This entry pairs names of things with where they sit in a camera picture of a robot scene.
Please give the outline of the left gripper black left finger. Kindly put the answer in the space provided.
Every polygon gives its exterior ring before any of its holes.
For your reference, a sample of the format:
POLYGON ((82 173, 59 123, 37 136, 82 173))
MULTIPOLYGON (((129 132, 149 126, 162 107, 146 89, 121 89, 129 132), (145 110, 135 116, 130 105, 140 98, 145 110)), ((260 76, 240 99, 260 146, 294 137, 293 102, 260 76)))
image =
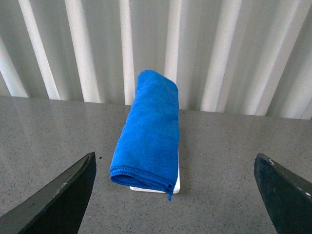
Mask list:
POLYGON ((2 234, 76 234, 96 177, 94 152, 88 153, 27 200, 0 218, 2 234))

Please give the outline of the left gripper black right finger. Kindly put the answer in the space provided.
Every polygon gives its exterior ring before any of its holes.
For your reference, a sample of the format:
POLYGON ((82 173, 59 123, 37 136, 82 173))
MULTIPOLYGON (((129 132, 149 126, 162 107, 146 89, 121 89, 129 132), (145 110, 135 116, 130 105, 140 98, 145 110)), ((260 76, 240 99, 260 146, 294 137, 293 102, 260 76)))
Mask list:
POLYGON ((264 154, 254 162, 254 177, 279 234, 312 232, 312 184, 264 154))

